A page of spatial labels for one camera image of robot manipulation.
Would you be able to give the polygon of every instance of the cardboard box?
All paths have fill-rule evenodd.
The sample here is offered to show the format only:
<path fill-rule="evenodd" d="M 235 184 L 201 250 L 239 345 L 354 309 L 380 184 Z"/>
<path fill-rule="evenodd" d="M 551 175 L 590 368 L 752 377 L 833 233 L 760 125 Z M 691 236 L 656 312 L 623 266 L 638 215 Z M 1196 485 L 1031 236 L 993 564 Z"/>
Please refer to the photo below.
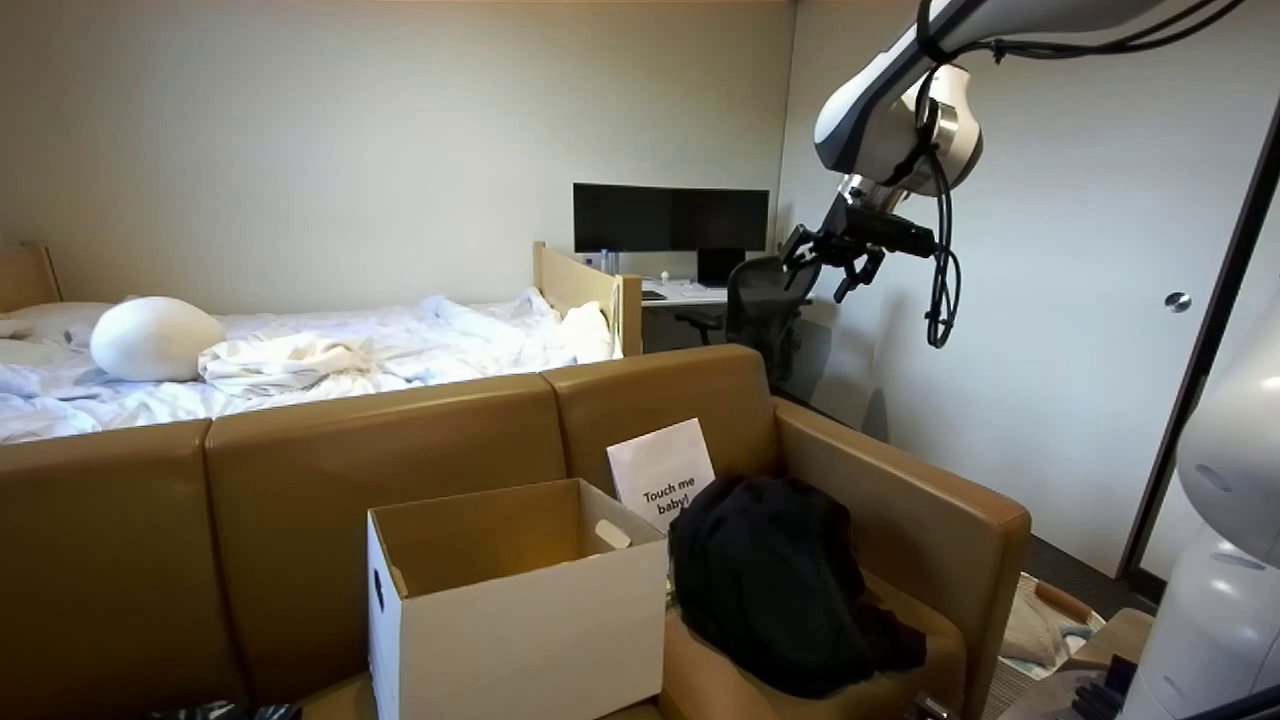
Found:
<path fill-rule="evenodd" d="M 586 482 L 367 511 L 380 720 L 603 718 L 659 692 L 668 542 Z"/>

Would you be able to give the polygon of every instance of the bed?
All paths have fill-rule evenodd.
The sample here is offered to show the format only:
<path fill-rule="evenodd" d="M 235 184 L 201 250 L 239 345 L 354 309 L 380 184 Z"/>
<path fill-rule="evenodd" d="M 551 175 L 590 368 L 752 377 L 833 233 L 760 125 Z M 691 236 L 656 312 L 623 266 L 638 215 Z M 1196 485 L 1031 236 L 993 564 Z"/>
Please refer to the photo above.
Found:
<path fill-rule="evenodd" d="M 538 239 L 531 286 L 495 303 L 426 291 L 363 312 L 215 317 L 193 382 L 121 382 L 94 360 L 118 309 L 68 302 L 45 243 L 0 243 L 0 445 L 178 425 L 337 397 L 545 373 L 642 354 L 642 281 Z"/>

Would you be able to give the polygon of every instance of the office chair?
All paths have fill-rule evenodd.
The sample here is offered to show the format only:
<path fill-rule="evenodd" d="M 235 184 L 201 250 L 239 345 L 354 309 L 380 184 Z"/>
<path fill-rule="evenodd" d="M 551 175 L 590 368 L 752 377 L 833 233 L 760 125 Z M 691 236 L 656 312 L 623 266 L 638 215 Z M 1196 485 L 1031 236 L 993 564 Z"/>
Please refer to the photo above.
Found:
<path fill-rule="evenodd" d="M 791 377 L 796 317 L 812 291 L 819 266 L 789 274 L 781 256 L 748 256 L 730 274 L 724 312 L 687 309 L 678 320 L 691 326 L 707 345 L 719 332 L 730 345 L 748 345 L 764 356 L 769 386 Z"/>

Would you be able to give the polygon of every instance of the black backpack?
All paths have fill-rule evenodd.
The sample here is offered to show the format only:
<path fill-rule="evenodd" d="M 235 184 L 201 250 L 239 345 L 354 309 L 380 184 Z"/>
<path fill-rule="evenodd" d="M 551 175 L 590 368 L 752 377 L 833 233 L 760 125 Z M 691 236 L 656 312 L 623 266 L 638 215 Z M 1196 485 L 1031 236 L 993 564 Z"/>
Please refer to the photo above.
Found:
<path fill-rule="evenodd" d="M 781 692 L 828 696 L 924 663 L 924 638 L 863 593 L 847 510 L 809 485 L 713 482 L 668 547 L 686 624 Z"/>

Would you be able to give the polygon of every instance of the brown sofa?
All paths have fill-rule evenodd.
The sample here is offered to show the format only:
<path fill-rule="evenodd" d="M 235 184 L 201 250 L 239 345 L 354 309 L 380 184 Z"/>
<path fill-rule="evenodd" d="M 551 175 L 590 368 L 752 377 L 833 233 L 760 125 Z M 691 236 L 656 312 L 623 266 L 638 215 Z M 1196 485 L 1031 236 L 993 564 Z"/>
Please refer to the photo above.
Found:
<path fill-rule="evenodd" d="M 745 347 L 656 354 L 0 448 L 0 718 L 143 718 L 201 700 L 318 700 L 363 718 L 363 511 L 586 476 L 603 448 L 702 415 L 719 476 L 789 473 L 854 510 L 881 602 L 927 667 L 791 700 L 668 617 L 653 718 L 979 718 L 1027 511 L 801 406 Z"/>

